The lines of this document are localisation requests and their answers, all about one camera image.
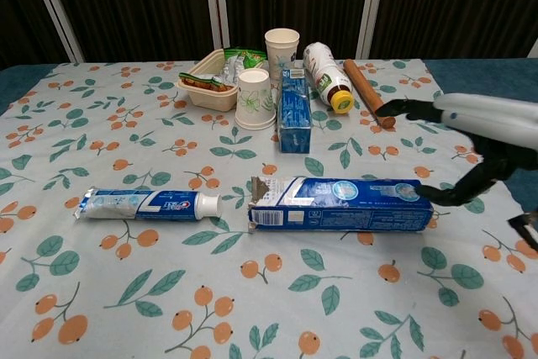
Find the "toothpaste box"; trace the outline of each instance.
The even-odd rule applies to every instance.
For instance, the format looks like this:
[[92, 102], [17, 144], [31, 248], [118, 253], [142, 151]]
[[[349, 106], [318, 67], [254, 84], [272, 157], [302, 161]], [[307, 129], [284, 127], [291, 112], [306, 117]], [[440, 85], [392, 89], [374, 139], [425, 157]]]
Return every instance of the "toothpaste box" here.
[[310, 152], [310, 99], [304, 69], [282, 70], [278, 139], [282, 153]]
[[418, 231], [431, 219], [418, 180], [252, 178], [250, 229]]

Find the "barcode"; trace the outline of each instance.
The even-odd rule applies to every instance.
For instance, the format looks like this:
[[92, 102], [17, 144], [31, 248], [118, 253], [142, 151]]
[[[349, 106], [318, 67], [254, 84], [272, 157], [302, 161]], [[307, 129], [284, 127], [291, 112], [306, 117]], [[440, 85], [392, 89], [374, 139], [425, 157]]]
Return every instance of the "barcode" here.
[[304, 77], [304, 69], [290, 69], [289, 75], [292, 79], [302, 79]]
[[284, 213], [281, 210], [255, 210], [254, 222], [267, 226], [282, 226], [284, 224]]

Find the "plastic bottle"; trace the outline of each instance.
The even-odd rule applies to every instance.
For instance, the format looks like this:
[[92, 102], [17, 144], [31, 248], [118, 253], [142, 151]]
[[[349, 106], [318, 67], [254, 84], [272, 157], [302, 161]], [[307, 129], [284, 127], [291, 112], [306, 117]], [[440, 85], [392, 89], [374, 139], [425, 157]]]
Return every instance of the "plastic bottle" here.
[[77, 219], [200, 220], [219, 217], [220, 195], [194, 191], [91, 188], [74, 213]]
[[314, 42], [304, 49], [303, 64], [309, 70], [322, 101], [335, 113], [346, 114], [353, 108], [350, 79], [338, 67], [327, 45]]

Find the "plastic food container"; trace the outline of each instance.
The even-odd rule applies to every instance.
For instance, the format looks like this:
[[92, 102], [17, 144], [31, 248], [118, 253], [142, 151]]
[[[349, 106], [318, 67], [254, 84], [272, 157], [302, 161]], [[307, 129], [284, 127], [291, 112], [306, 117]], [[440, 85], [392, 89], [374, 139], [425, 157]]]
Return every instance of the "plastic food container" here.
[[[214, 50], [187, 73], [193, 76], [202, 74], [216, 75], [220, 73], [225, 62], [224, 50]], [[260, 67], [262, 64], [263, 62], [256, 65], [256, 67]], [[199, 107], [225, 112], [230, 111], [237, 103], [237, 86], [233, 86], [226, 92], [214, 92], [203, 88], [188, 86], [187, 84], [184, 84], [181, 79], [177, 81], [176, 85], [187, 90], [191, 102]]]

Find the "yellow bottle cap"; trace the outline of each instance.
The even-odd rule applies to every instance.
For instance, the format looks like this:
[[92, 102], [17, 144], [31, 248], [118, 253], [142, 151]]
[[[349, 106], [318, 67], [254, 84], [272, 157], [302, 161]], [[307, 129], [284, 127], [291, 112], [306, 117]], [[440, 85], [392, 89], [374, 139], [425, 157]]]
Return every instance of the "yellow bottle cap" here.
[[337, 114], [348, 113], [349, 110], [353, 108], [354, 102], [353, 95], [346, 90], [336, 92], [330, 99], [330, 105]]

